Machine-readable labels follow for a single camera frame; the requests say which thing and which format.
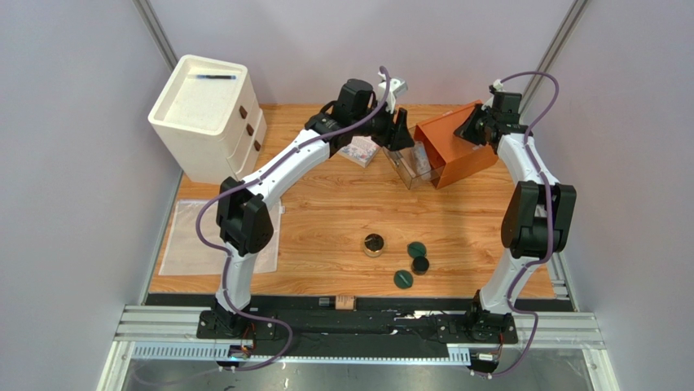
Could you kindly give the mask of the small peach bottle black cap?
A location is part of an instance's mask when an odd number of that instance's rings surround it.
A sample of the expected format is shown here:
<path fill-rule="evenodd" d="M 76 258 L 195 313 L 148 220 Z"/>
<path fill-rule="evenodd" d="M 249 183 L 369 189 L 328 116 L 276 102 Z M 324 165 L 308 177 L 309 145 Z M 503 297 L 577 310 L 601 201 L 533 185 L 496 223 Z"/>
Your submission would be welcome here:
<path fill-rule="evenodd" d="M 320 297 L 318 306 L 325 309 L 353 311 L 356 310 L 356 301 L 354 296 Z"/>

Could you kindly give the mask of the clear acrylic drawer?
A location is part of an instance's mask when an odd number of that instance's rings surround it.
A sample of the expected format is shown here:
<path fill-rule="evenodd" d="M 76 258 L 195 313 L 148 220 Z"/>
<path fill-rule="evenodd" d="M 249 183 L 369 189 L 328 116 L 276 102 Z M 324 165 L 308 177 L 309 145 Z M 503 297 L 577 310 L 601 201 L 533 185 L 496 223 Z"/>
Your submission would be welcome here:
<path fill-rule="evenodd" d="M 393 152 L 385 148 L 384 154 L 408 190 L 425 185 L 436 186 L 441 177 L 443 166 L 436 166 L 429 159 L 425 146 L 420 141 L 415 141 L 413 147 L 400 151 Z"/>

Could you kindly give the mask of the clear glitter bottle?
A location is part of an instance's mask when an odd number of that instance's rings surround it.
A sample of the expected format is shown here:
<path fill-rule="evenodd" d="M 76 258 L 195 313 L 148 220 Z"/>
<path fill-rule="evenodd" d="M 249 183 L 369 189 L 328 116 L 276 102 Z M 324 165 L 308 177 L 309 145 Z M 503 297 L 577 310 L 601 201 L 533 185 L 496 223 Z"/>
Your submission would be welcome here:
<path fill-rule="evenodd" d="M 421 142 L 415 142 L 415 145 L 411 149 L 411 155 L 413 158 L 412 169 L 414 174 L 424 181 L 430 180 L 432 168 L 424 145 Z"/>

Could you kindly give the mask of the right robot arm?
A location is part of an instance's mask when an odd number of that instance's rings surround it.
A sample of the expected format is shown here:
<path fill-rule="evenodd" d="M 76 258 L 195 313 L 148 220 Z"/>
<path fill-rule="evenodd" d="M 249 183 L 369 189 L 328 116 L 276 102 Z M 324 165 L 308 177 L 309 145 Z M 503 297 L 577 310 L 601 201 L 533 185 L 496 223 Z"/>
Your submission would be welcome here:
<path fill-rule="evenodd" d="M 421 152 L 444 182 L 453 168 L 468 176 L 497 156 L 515 190 L 501 225 L 503 255 L 489 282 L 465 314 L 470 332 L 505 332 L 529 277 L 568 242 L 576 189 L 561 183 L 543 163 L 530 126 L 521 123 L 522 95 L 491 87 L 486 103 L 474 102 L 417 123 L 410 153 Z"/>

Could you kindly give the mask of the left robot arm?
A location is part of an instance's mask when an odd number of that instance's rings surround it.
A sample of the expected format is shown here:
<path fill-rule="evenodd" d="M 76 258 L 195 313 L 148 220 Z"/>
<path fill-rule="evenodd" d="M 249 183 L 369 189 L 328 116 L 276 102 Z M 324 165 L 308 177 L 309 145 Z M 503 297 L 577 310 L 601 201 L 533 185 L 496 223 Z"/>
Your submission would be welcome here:
<path fill-rule="evenodd" d="M 228 178 L 222 183 L 216 223 L 227 259 L 213 306 L 219 317 L 234 322 L 237 310 L 249 305 L 257 255 L 275 232 L 270 210 L 305 174 L 356 136 L 368 137 L 390 151 L 413 147 L 407 111 L 396 106 L 407 90 L 406 82 L 396 77 L 384 78 L 378 86 L 349 79 L 338 98 L 313 115 L 269 163 L 241 180 Z"/>

